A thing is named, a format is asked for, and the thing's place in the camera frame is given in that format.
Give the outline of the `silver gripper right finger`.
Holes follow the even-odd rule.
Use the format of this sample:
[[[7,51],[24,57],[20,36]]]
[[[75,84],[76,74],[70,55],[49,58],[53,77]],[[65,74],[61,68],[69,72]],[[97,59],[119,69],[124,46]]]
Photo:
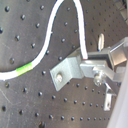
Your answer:
[[[75,57],[80,55],[81,57],[81,50],[77,48],[73,53],[70,54],[70,57]],[[105,48],[102,51],[94,51],[88,52],[88,60],[106,60],[109,67],[113,67],[113,62],[110,56],[110,48]]]

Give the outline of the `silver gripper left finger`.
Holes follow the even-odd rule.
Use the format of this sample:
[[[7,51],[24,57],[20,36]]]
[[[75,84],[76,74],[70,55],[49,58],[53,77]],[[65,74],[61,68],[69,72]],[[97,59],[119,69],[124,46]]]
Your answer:
[[[105,111],[109,111],[111,109],[112,97],[116,95],[115,91],[112,89],[113,82],[107,76],[97,73],[94,76],[94,84],[97,87],[100,87],[101,85],[105,86],[105,99],[103,109]]]

